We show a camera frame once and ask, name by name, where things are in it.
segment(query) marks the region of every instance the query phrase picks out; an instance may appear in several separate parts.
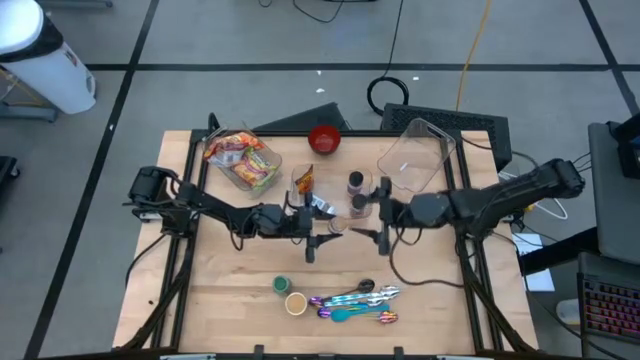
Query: black floor line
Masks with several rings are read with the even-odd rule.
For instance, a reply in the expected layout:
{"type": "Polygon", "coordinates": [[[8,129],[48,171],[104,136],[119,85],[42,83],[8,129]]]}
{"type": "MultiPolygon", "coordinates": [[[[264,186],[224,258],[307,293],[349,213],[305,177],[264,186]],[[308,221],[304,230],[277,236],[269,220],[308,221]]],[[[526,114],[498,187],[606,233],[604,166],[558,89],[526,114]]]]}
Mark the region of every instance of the black floor line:
{"type": "MultiPolygon", "coordinates": [[[[92,71],[126,71],[125,64],[89,64],[92,71]]],[[[298,64],[138,64],[136,71],[384,71],[385,63],[298,63],[298,64]]],[[[640,71],[640,65],[628,65],[640,71]]],[[[464,64],[392,64],[397,71],[461,71],[464,64]]],[[[608,64],[471,64],[469,71],[521,72],[599,72],[611,70],[608,64]]]]}
{"type": "Polygon", "coordinates": [[[105,126],[102,141],[100,141],[100,146],[98,147],[93,166],[91,167],[91,172],[89,173],[89,179],[87,180],[82,193],[78,210],[76,211],[73,223],[71,224],[67,241],[64,244],[56,271],[53,274],[53,279],[49,285],[49,290],[42,305],[42,309],[40,310],[40,315],[38,316],[35,328],[31,334],[31,339],[27,345],[24,359],[31,360],[37,358],[40,354],[40,350],[42,349],[42,344],[44,343],[58,299],[60,298],[65,278],[69,272],[71,260],[73,259],[73,255],[76,251],[82,227],[84,226],[84,222],[87,218],[87,213],[89,212],[89,207],[91,206],[91,201],[93,200],[93,195],[95,193],[96,186],[98,185],[98,180],[100,179],[100,174],[102,173],[107,153],[109,152],[109,146],[111,145],[113,134],[117,128],[122,108],[124,107],[124,103],[131,87],[131,81],[133,80],[133,74],[135,73],[135,66],[140,60],[142,48],[147,39],[149,28],[151,27],[153,17],[158,7],[158,2],[159,0],[151,0],[151,3],[149,4],[147,15],[142,23],[140,34],[138,35],[133,54],[131,55],[131,60],[129,60],[129,64],[127,66],[127,72],[125,73],[122,84],[120,85],[120,90],[118,91],[113,109],[111,110],[109,121],[105,126]]]}
{"type": "Polygon", "coordinates": [[[636,97],[633,95],[633,91],[629,87],[627,80],[624,78],[624,74],[622,73],[622,69],[620,65],[618,65],[618,61],[616,57],[613,55],[613,51],[611,51],[611,47],[609,46],[609,42],[604,36],[604,32],[596,19],[596,15],[593,13],[593,9],[589,4],[588,0],[580,0],[580,5],[582,6],[582,10],[584,14],[587,16],[587,20],[589,21],[589,25],[591,26],[591,30],[598,41],[598,45],[600,45],[600,49],[604,54],[604,58],[607,60],[607,64],[611,66],[611,72],[613,73],[613,77],[618,84],[618,88],[620,89],[620,93],[622,94],[622,98],[624,102],[627,104],[629,108],[629,112],[631,115],[635,115],[640,112],[640,108],[638,108],[638,103],[636,101],[636,97]]]}

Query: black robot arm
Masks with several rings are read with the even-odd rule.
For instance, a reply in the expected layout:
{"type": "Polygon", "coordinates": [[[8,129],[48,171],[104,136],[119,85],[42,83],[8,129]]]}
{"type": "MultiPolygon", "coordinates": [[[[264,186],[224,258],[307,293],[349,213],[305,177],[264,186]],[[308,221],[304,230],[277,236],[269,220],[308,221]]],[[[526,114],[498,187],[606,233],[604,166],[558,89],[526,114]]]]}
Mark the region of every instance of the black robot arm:
{"type": "Polygon", "coordinates": [[[315,250],[323,243],[341,235],[312,235],[313,218],[327,219],[330,214],[311,205],[313,195],[305,194],[305,203],[288,215],[280,205],[258,204],[237,208],[207,194],[195,185],[183,182],[169,169],[147,166],[140,169],[128,194],[134,205],[133,214],[143,219],[154,213],[162,218],[162,233],[189,236],[191,220],[203,214],[224,223],[229,231],[241,238],[260,236],[264,239],[306,238],[306,261],[312,263],[315,250]]]}
{"type": "Polygon", "coordinates": [[[462,189],[415,195],[410,203],[392,199],[391,181],[381,179],[371,195],[354,197],[353,206],[380,203],[383,233],[355,229],[372,237],[381,255],[389,253],[387,227],[439,228],[447,224],[483,238],[503,217],[545,198],[573,198],[584,189],[584,179],[573,164],[551,160],[531,172],[484,189],[462,189]]]}

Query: gray floor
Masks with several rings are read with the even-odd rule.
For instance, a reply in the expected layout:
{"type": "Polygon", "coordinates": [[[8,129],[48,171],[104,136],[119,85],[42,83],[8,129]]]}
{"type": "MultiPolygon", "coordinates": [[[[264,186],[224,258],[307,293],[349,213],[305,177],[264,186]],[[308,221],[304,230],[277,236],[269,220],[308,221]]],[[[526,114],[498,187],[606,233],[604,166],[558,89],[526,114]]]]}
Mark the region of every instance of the gray floor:
{"type": "MultiPolygon", "coordinates": [[[[150,0],[116,0],[112,9],[47,7],[79,57],[89,64],[127,64],[150,0]]],[[[336,4],[299,0],[329,17],[336,4]]],[[[634,0],[591,0],[619,63],[640,63],[634,0]]],[[[345,4],[331,24],[295,11],[291,1],[270,8],[249,0],[160,0],[141,63],[384,63],[399,0],[345,4]]],[[[464,63],[483,2],[405,0],[394,56],[397,63],[464,63]]],[[[575,0],[494,0],[475,63],[606,64],[575,0]]],[[[124,72],[94,71],[97,105],[55,124],[0,122],[0,154],[19,158],[23,175],[0,209],[0,359],[21,358],[65,244],[71,222],[114,106],[124,72]]],[[[256,126],[335,101],[356,129],[375,129],[365,90],[380,71],[138,71],[133,77],[102,176],[41,356],[110,348],[133,257],[139,223],[122,208],[140,166],[154,164],[162,133],[203,127],[215,111],[222,122],[256,126]]],[[[411,104],[453,109],[459,72],[392,71],[411,91],[411,104]]],[[[625,73],[640,92],[640,73],[625,73]]],[[[381,85],[377,103],[400,102],[381,85]]],[[[462,111],[509,118],[512,146],[539,161],[573,159],[587,151],[587,125],[624,121],[629,110],[611,71],[471,72],[462,111]]],[[[516,159],[509,169],[526,171],[516,159]]],[[[570,219],[544,213],[527,223],[563,238],[595,224],[592,188],[564,202],[570,219]]],[[[553,269],[557,291],[535,295],[547,307],[575,297],[575,264],[553,269]]],[[[535,303],[540,345],[578,355],[579,341],[535,303]]]]}

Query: transparent plastic bin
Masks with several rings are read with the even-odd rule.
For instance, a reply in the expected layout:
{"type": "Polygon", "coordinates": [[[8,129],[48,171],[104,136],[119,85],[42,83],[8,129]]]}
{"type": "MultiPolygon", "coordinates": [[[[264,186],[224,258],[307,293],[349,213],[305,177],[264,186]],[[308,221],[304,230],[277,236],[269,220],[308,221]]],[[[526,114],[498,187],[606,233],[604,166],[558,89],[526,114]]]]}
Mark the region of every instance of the transparent plastic bin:
{"type": "Polygon", "coordinates": [[[211,165],[220,169],[220,171],[222,171],[222,173],[225,174],[229,178],[229,180],[231,180],[231,182],[233,182],[236,185],[236,187],[238,187],[238,189],[246,191],[249,198],[256,199],[260,197],[262,194],[264,194],[267,190],[269,190],[275,183],[277,183],[282,178],[282,173],[280,171],[280,165],[282,165],[282,156],[280,156],[278,153],[271,150],[264,142],[262,142],[262,140],[260,140],[259,137],[257,137],[253,132],[251,132],[251,130],[249,129],[229,130],[226,127],[220,127],[219,129],[214,131],[211,135],[209,135],[209,137],[207,137],[205,141],[205,146],[206,146],[205,153],[206,153],[206,149],[212,146],[212,144],[216,142],[218,139],[221,139],[230,135],[234,135],[237,133],[241,133],[241,132],[244,132],[258,139],[258,141],[262,145],[262,149],[254,150],[255,153],[273,167],[273,171],[271,171],[269,175],[267,175],[267,177],[263,179],[258,185],[252,186],[247,181],[242,179],[238,174],[236,174],[233,171],[233,166],[229,166],[229,167],[221,166],[220,164],[216,163],[212,158],[208,160],[205,158],[205,160],[209,161],[211,165]]]}
{"type": "Polygon", "coordinates": [[[378,160],[378,168],[396,187],[422,191],[455,149],[449,134],[422,119],[414,119],[378,160]]]}
{"type": "Polygon", "coordinates": [[[349,170],[336,169],[332,164],[304,164],[296,166],[291,172],[291,189],[289,191],[289,202],[291,205],[300,206],[304,203],[304,194],[298,192],[295,181],[302,177],[313,165],[313,187],[311,192],[314,196],[314,205],[320,210],[343,218],[363,219],[371,215],[371,204],[368,204],[360,212],[352,211],[352,196],[347,192],[349,184],[349,174],[353,171],[360,171],[363,175],[362,189],[360,194],[369,195],[375,186],[373,185],[373,175],[371,171],[364,168],[349,170]]]}

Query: yellow cable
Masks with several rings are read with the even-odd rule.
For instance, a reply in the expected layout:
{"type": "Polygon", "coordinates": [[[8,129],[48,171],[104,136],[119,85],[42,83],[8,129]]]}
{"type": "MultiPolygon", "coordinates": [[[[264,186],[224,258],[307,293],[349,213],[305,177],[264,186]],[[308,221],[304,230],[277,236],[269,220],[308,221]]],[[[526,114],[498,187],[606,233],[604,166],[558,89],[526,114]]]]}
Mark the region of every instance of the yellow cable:
{"type": "Polygon", "coordinates": [[[473,57],[473,53],[476,51],[476,46],[478,45],[478,40],[480,40],[480,35],[484,31],[484,24],[487,22],[487,17],[489,17],[489,9],[491,9],[491,0],[487,0],[487,4],[484,7],[484,14],[482,14],[482,20],[480,21],[480,28],[476,33],[476,38],[473,40],[473,46],[471,46],[471,51],[469,51],[469,56],[467,57],[467,62],[464,64],[464,68],[462,68],[462,74],[460,75],[460,85],[458,85],[458,98],[456,100],[456,111],[460,108],[460,98],[462,97],[462,91],[464,90],[464,77],[467,74],[467,68],[469,68],[469,64],[471,63],[471,58],[473,57]]]}
{"type": "MultiPolygon", "coordinates": [[[[3,75],[5,77],[5,79],[9,80],[9,74],[7,74],[4,70],[0,69],[0,74],[3,75]]],[[[43,106],[44,102],[42,102],[42,100],[38,99],[38,97],[36,97],[35,95],[33,95],[31,93],[31,91],[29,91],[29,89],[27,89],[26,87],[24,87],[21,83],[20,80],[16,77],[13,80],[13,84],[12,86],[17,86],[20,90],[22,90],[25,94],[27,94],[32,100],[33,102],[17,102],[17,103],[11,103],[9,104],[10,106],[16,106],[16,105],[22,105],[22,106],[43,106]]]]}

